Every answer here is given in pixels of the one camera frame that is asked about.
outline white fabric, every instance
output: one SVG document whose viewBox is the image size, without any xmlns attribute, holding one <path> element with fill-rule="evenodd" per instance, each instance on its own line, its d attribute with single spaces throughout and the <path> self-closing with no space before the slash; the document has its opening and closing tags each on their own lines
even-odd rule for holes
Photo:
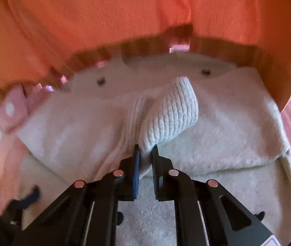
<svg viewBox="0 0 291 246">
<path fill-rule="evenodd" d="M 227 189 L 233 195 L 238 192 L 238 185 L 243 186 L 240 201 L 249 205 L 253 213 L 265 211 L 270 216 L 265 219 L 266 225 L 287 243 L 291 239 L 291 152 L 277 106 L 256 70 L 237 69 L 229 63 L 189 54 L 132 59 L 127 64 L 120 59 L 113 60 L 102 70 L 76 75 L 67 85 L 71 93 L 52 94 L 20 131 L 20 139 L 35 157 L 71 184 L 76 179 L 99 179 L 116 168 L 121 158 L 131 154 L 131 145 L 138 134 L 138 142 L 145 145 L 142 149 L 148 149 L 143 157 L 154 143 L 167 142 L 173 139 L 172 135 L 178 135 L 160 146 L 161 155 L 171 158 L 175 168 L 193 177 L 221 171 L 216 175 L 222 175 L 220 183 L 225 187 L 231 184 Z M 211 76 L 203 76 L 203 68 L 210 69 Z M 106 84 L 99 87 L 96 80 L 103 76 Z M 194 91 L 187 86 L 179 92 L 181 82 L 187 82 L 185 78 L 163 89 L 163 85 L 179 76 L 192 79 Z M 168 99 L 176 98 L 177 93 L 189 101 Z M 192 98 L 194 94 L 199 104 L 199 120 L 192 126 L 193 113 L 198 110 Z M 175 114 L 166 111 L 173 110 L 176 101 L 193 112 L 176 110 L 177 122 Z M 151 127 L 159 119 L 166 121 L 156 126 L 158 134 L 154 136 Z M 279 165 L 281 161 L 285 172 Z M 250 168 L 249 173 L 226 171 L 244 167 Z M 245 186 L 252 182 L 257 182 L 255 189 Z M 137 204 L 147 208 L 148 202 L 146 199 Z M 165 234 L 165 227 L 155 224 L 161 216 L 154 218 L 150 213 L 149 217 L 148 221 L 154 221 L 157 231 Z M 139 230 L 133 222 L 126 224 L 135 233 L 145 228 Z M 142 241 L 140 245 L 154 245 L 150 241 Z M 166 242 L 158 237 L 155 244 L 166 245 Z"/>
</svg>

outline label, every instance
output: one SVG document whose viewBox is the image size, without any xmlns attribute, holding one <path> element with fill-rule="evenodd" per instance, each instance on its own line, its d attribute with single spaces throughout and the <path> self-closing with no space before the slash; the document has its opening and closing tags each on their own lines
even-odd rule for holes
<svg viewBox="0 0 291 246">
<path fill-rule="evenodd" d="M 261 246 L 281 246 L 276 236 L 271 235 Z"/>
</svg>

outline orange fabric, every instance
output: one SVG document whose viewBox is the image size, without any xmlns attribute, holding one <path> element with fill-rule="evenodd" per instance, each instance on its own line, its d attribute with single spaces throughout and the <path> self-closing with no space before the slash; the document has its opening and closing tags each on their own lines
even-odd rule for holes
<svg viewBox="0 0 291 246">
<path fill-rule="evenodd" d="M 154 39 L 183 25 L 191 37 L 181 29 L 181 36 Z M 0 88 L 48 79 L 51 67 L 72 74 L 90 59 L 137 52 L 134 46 L 137 53 L 159 53 L 174 37 L 196 42 L 191 50 L 198 53 L 244 58 L 244 65 L 258 68 L 280 109 L 288 102 L 291 0 L 0 0 Z M 139 38 L 156 43 L 125 43 Z M 72 58 L 76 52 L 86 55 Z"/>
</svg>

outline dark spot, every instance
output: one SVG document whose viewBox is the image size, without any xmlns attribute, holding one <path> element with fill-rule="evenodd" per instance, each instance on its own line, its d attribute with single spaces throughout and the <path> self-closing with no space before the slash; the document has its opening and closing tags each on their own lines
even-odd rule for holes
<svg viewBox="0 0 291 246">
<path fill-rule="evenodd" d="M 105 85 L 105 82 L 106 82 L 106 81 L 105 81 L 105 78 L 104 78 L 104 77 L 97 79 L 97 85 L 98 85 L 99 87 Z"/>
<path fill-rule="evenodd" d="M 209 76 L 211 74 L 211 71 L 208 69 L 202 69 L 201 74 L 204 76 Z"/>
</svg>

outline metal rivet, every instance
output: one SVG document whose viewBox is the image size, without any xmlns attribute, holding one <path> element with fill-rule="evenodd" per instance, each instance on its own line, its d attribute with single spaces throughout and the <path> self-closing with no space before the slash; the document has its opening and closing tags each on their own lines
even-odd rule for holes
<svg viewBox="0 0 291 246">
<path fill-rule="evenodd" d="M 123 170 L 117 169 L 114 171 L 114 176 L 115 177 L 121 177 L 122 175 L 124 175 Z"/>
<path fill-rule="evenodd" d="M 84 187 L 85 186 L 85 182 L 84 181 L 82 181 L 82 180 L 77 180 L 75 183 L 74 183 L 74 187 L 75 188 L 82 188 L 82 187 Z"/>
<path fill-rule="evenodd" d="M 176 177 L 179 175 L 179 172 L 176 169 L 171 169 L 168 171 L 168 174 L 170 174 L 172 177 Z"/>
<path fill-rule="evenodd" d="M 208 186 L 216 188 L 218 186 L 218 182 L 215 179 L 211 179 L 207 182 Z"/>
</svg>

